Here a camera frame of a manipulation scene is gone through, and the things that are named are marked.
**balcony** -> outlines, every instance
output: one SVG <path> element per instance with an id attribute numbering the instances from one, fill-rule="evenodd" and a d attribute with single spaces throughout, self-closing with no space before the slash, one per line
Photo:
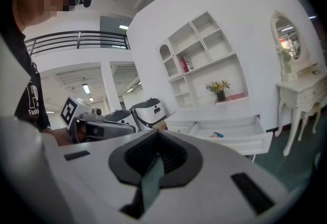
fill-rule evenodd
<path id="1" fill-rule="evenodd" d="M 130 49 L 124 34 L 103 31 L 66 31 L 38 36 L 25 41 L 31 55 L 45 51 L 62 51 L 80 48 Z"/>

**ceiling light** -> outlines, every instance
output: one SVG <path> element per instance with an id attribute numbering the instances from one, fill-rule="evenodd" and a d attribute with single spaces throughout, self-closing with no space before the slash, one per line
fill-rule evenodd
<path id="1" fill-rule="evenodd" d="M 294 28 L 294 27 L 291 26 L 291 27 L 288 27 L 288 28 L 282 29 L 281 32 L 283 32 L 283 31 L 287 31 L 287 30 L 290 30 L 290 29 L 293 29 L 293 28 Z"/>
<path id="2" fill-rule="evenodd" d="M 114 47 L 114 48 L 123 48 L 123 49 L 126 49 L 126 47 L 124 47 L 124 46 L 119 46 L 119 45 L 113 45 L 112 47 Z"/>
<path id="3" fill-rule="evenodd" d="M 119 28 L 124 29 L 124 30 L 127 30 L 128 29 L 128 26 L 122 26 L 122 25 L 120 25 Z"/>
<path id="4" fill-rule="evenodd" d="M 83 84 L 83 89 L 85 91 L 85 93 L 89 94 L 90 93 L 90 90 L 88 89 L 88 85 L 87 84 Z"/>

